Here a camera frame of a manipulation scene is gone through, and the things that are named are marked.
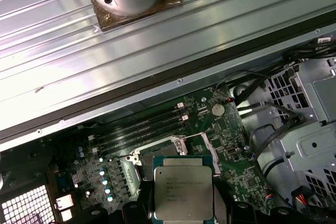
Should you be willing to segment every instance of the screw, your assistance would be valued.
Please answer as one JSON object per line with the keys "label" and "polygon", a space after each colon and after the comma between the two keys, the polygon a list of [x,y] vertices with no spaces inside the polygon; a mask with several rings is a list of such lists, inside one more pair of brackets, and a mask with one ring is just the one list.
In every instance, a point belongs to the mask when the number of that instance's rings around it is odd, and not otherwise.
{"label": "screw", "polygon": [[104,0],[106,4],[111,4],[112,0]]}

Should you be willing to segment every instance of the metal bracket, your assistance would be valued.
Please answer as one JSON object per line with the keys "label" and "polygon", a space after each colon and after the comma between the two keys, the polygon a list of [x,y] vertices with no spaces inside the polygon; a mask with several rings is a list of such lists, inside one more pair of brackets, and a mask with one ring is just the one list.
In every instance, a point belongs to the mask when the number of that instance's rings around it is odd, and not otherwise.
{"label": "metal bracket", "polygon": [[176,147],[176,151],[180,154],[180,155],[187,155],[188,154],[188,150],[187,147],[185,146],[185,139],[188,137],[185,137],[184,135],[180,135],[180,136],[168,136],[165,137],[163,139],[160,139],[158,141],[155,141],[153,143],[150,144],[146,144],[143,146],[140,146],[136,149],[134,149],[133,151],[130,152],[130,155],[125,157],[126,161],[130,161],[133,163],[133,165],[139,165],[142,166],[142,162],[140,160],[140,152],[144,149],[150,148],[152,146],[167,142],[167,141],[171,141],[175,147]]}

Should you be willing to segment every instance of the wire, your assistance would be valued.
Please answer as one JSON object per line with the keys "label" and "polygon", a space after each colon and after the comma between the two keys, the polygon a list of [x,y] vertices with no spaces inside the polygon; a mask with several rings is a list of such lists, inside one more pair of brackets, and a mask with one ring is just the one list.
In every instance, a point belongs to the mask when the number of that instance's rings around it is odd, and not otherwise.
{"label": "wire", "polygon": [[273,198],[273,194],[269,194],[265,197],[266,199]]}
{"label": "wire", "polygon": [[266,129],[267,127],[271,127],[274,131],[276,131],[276,129],[275,129],[275,127],[273,126],[273,124],[265,124],[265,125],[263,125],[263,126],[260,126],[260,127],[258,127],[258,128],[256,128],[253,132],[252,132],[252,134],[250,135],[250,138],[249,138],[249,140],[248,140],[248,145],[250,146],[250,148],[251,148],[251,150],[252,151],[254,151],[253,150],[253,147],[252,147],[252,142],[253,142],[253,137],[254,137],[254,135],[258,132],[258,131],[260,131],[260,130],[263,130],[263,129]]}
{"label": "wire", "polygon": [[256,76],[262,76],[262,77],[265,77],[265,78],[269,78],[270,76],[266,75],[266,74],[263,74],[263,73],[259,73],[259,72],[255,72],[255,71],[251,71],[251,70],[246,70],[246,69],[243,69],[243,70],[240,70],[240,71],[236,71],[236,72],[233,72],[231,74],[229,74],[228,76],[224,77],[219,83],[217,83],[217,85],[215,86],[215,92],[216,93],[219,93],[220,95],[223,95],[225,96],[223,93],[221,93],[220,91],[218,91],[218,88],[221,84],[225,83],[226,81],[228,81],[230,78],[236,76],[237,74],[239,73],[251,73],[251,74],[254,74]]}
{"label": "wire", "polygon": [[273,200],[273,195],[272,195],[272,194],[271,194],[270,197],[266,197],[266,198],[265,198],[264,209],[265,209],[265,213],[266,213],[266,214],[268,214],[268,211],[267,211],[267,210],[268,210],[268,209],[267,209],[268,204],[267,204],[267,202],[270,201],[270,200]]}
{"label": "wire", "polygon": [[273,142],[276,138],[278,138],[280,135],[284,134],[287,130],[289,130],[291,127],[298,125],[301,123],[301,119],[299,119],[298,116],[294,116],[292,118],[287,119],[287,121],[277,130],[275,130],[259,147],[257,151],[255,151],[255,157],[254,160],[257,160],[258,157],[261,155],[261,153],[266,149],[266,147]]}
{"label": "wire", "polygon": [[239,108],[237,108],[237,110],[238,111],[251,110],[251,109],[258,108],[260,106],[262,106],[262,104],[260,102],[257,102],[257,103],[253,103],[249,106],[239,107]]}
{"label": "wire", "polygon": [[335,41],[320,44],[307,44],[298,48],[288,50],[283,56],[285,59],[322,59],[336,56]]}
{"label": "wire", "polygon": [[270,173],[270,171],[274,168],[274,167],[276,167],[277,165],[279,165],[279,164],[281,164],[281,163],[284,163],[285,162],[285,160],[283,159],[283,158],[280,158],[280,159],[278,159],[278,160],[275,160],[273,163],[271,163],[268,167],[267,167],[267,169],[266,169],[266,171],[265,171],[265,173],[264,173],[264,176],[267,178],[267,175]]}
{"label": "wire", "polygon": [[240,105],[242,102],[244,102],[262,83],[264,83],[268,78],[270,78],[272,75],[277,74],[281,71],[283,71],[284,66],[288,63],[291,63],[292,60],[283,60],[280,61],[273,66],[269,67],[267,71],[267,76],[262,76],[258,79],[255,79],[250,86],[247,87],[246,90],[244,90],[239,96],[235,99],[236,106]]}
{"label": "wire", "polygon": [[262,170],[261,170],[261,168],[260,168],[260,165],[259,165],[259,163],[258,163],[256,160],[254,160],[254,166],[255,166],[255,171],[256,171],[257,175],[259,176],[259,178],[260,178],[261,180],[264,181],[264,183],[265,183],[265,185],[268,187],[268,189],[272,191],[272,194],[273,194],[274,196],[278,197],[281,201],[283,201],[283,203],[284,203],[286,206],[292,208],[292,205],[291,205],[290,203],[288,203],[288,202],[283,198],[283,196],[281,196],[276,190],[273,189],[272,185],[268,182],[268,180],[266,179],[266,177],[263,175]]}
{"label": "wire", "polygon": [[306,200],[305,200],[305,198],[303,197],[302,194],[300,194],[300,195],[298,195],[297,197],[295,197],[295,199],[296,199],[298,202],[300,202],[301,204],[303,204],[304,206],[307,205],[307,202],[306,202]]}
{"label": "wire", "polygon": [[296,113],[294,113],[293,111],[291,110],[287,110],[286,108],[280,106],[280,105],[277,105],[277,104],[274,104],[272,102],[265,102],[266,105],[269,105],[269,106],[272,106],[274,108],[276,108],[277,110],[283,112],[283,113],[286,113],[288,114],[289,116],[296,116]]}

